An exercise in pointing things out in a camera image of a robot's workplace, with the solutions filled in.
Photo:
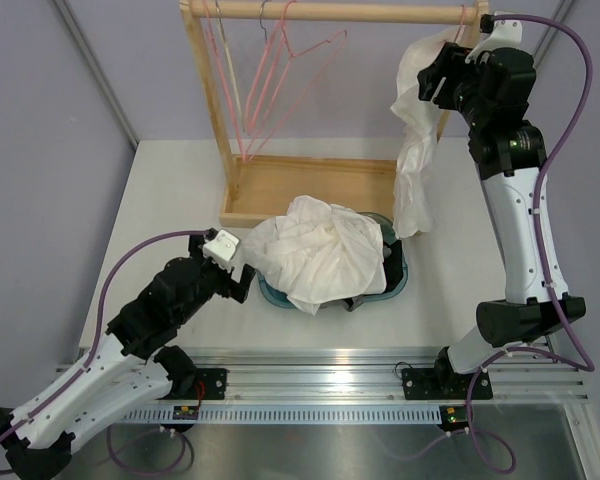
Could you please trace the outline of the pink wire hanger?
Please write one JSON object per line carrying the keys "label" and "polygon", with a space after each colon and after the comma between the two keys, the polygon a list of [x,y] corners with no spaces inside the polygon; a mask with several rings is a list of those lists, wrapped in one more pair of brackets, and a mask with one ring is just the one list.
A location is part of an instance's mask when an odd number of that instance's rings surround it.
{"label": "pink wire hanger", "polygon": [[207,36],[211,43],[212,53],[215,58],[215,63],[219,75],[222,92],[226,101],[227,112],[230,117],[230,123],[234,128],[235,139],[238,146],[239,158],[242,163],[248,159],[247,151],[243,143],[243,131],[236,116],[235,101],[231,87],[229,71],[226,63],[224,49],[221,42],[221,37],[216,23],[216,10],[213,2],[213,9],[210,9],[207,1],[203,1],[205,15],[207,19]]}

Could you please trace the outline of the cream white garment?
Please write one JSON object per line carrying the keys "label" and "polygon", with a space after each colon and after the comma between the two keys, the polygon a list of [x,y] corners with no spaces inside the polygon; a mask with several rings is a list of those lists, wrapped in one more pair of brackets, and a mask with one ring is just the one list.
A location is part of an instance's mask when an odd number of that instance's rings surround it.
{"label": "cream white garment", "polygon": [[393,229],[400,238],[429,232],[434,225],[426,197],[426,182],[438,145],[442,110],[418,98],[417,75],[430,66],[443,45],[455,40],[461,31],[460,27],[451,27],[412,43],[398,67],[397,94],[391,111],[405,123],[393,189]]}

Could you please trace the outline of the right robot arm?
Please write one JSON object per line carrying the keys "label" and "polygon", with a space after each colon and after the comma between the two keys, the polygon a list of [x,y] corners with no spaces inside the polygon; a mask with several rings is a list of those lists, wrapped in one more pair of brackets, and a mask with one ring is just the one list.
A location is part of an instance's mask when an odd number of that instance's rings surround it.
{"label": "right robot arm", "polygon": [[569,292],[553,246],[540,177],[544,139],[525,118],[535,80],[533,58],[522,50],[475,54],[452,42],[418,74],[419,99],[459,112],[469,127],[468,149],[500,243],[506,285],[504,299],[478,304],[475,327],[443,348],[433,367],[402,371],[408,399],[461,399],[490,356],[586,313],[584,299]]}

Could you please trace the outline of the white wooden hanger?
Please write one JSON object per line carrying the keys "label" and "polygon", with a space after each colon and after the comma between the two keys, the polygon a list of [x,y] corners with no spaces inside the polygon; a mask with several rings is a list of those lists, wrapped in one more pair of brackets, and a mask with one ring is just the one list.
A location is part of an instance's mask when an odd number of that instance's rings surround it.
{"label": "white wooden hanger", "polygon": [[236,75],[235,75],[235,69],[234,69],[234,65],[233,65],[233,59],[232,59],[232,56],[231,56],[231,51],[230,51],[229,43],[228,43],[228,40],[227,40],[227,37],[226,37],[226,33],[225,33],[223,21],[222,21],[222,13],[221,13],[221,8],[220,8],[220,5],[219,5],[219,1],[215,0],[214,4],[215,4],[215,10],[216,10],[216,23],[217,23],[219,34],[220,34],[220,37],[221,37],[222,46],[223,46],[223,49],[224,49],[226,63],[227,63],[228,71],[229,71],[229,77],[230,77],[231,87],[232,87],[232,91],[233,91],[233,98],[234,98],[234,101],[235,101],[236,116],[237,116],[239,124],[241,126],[241,130],[244,132],[244,119],[243,119],[243,113],[242,113],[242,102],[241,102],[241,99],[240,99],[240,93],[239,93],[237,79],[236,79]]}

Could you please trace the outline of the white pleated blouse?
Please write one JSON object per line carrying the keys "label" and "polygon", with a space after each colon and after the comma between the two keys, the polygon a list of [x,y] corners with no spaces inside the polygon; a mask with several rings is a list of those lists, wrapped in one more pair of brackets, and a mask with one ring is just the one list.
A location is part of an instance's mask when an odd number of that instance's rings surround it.
{"label": "white pleated blouse", "polygon": [[373,219],[310,196],[263,221],[244,238],[242,257],[299,310],[386,288],[383,235]]}

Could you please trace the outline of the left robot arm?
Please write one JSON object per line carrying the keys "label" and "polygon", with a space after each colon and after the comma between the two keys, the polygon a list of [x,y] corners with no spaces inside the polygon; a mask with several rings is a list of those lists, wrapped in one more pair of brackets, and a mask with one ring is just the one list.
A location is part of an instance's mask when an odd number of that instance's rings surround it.
{"label": "left robot arm", "polygon": [[81,358],[28,402],[0,408],[7,474],[52,479],[135,408],[194,390],[197,368],[172,340],[214,296],[244,303],[255,270],[244,265],[233,279],[240,240],[224,229],[182,235],[187,256],[169,260],[110,322],[98,302],[94,341]]}

